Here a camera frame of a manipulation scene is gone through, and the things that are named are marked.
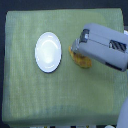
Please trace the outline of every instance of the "green cloth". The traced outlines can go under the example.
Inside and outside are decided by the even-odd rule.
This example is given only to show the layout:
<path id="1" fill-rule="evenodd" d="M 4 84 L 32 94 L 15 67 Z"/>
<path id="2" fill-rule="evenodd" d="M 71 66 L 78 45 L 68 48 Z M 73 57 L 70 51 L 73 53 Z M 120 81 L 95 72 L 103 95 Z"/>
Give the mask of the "green cloth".
<path id="1" fill-rule="evenodd" d="M 6 17 L 3 121 L 10 126 L 116 124 L 128 94 L 127 74 L 95 60 L 92 68 L 77 66 L 68 46 L 87 23 L 123 32 L 120 9 L 10 11 Z M 53 73 L 42 72 L 35 46 L 44 32 L 53 32 L 62 59 Z"/>

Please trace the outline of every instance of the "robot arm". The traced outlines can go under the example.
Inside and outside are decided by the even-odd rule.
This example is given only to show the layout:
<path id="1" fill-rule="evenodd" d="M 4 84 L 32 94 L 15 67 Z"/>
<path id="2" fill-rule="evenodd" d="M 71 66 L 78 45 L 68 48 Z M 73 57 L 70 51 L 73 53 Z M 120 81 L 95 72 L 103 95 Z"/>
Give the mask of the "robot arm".
<path id="1" fill-rule="evenodd" d="M 128 36 L 98 24 L 85 25 L 71 50 L 120 71 L 128 67 Z"/>

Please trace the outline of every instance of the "yellow object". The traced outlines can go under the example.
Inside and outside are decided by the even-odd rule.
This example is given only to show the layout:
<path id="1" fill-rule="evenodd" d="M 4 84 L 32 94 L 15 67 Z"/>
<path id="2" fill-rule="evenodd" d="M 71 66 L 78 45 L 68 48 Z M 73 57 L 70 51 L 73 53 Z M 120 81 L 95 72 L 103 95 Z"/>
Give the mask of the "yellow object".
<path id="1" fill-rule="evenodd" d="M 88 57 L 82 56 L 81 54 L 76 54 L 71 51 L 71 47 L 68 48 L 69 53 L 72 57 L 72 59 L 75 61 L 77 65 L 79 65 L 82 68 L 90 68 L 92 67 L 92 62 Z"/>

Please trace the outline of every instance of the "orange object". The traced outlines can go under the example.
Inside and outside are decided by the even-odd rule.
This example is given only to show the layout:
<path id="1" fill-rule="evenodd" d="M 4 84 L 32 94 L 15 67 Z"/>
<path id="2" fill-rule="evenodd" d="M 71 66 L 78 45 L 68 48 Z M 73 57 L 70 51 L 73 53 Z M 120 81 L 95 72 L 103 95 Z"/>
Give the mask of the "orange object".
<path id="1" fill-rule="evenodd" d="M 89 59 L 86 56 L 82 56 L 81 54 L 76 54 L 76 53 L 72 52 L 70 46 L 69 46 L 68 50 L 69 50 L 69 53 L 70 53 L 72 59 L 75 61 L 75 63 L 77 65 L 79 65 L 82 68 L 92 67 L 91 59 Z"/>

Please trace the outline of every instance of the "white plate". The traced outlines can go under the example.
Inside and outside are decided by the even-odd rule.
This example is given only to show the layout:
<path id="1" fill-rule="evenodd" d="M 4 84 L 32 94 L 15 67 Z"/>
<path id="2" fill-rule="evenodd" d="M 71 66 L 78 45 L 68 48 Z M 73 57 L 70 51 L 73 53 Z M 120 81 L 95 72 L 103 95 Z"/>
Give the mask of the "white plate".
<path id="1" fill-rule="evenodd" d="M 35 48 L 37 65 L 44 72 L 54 71 L 61 60 L 61 44 L 58 37 L 46 32 L 40 36 Z"/>

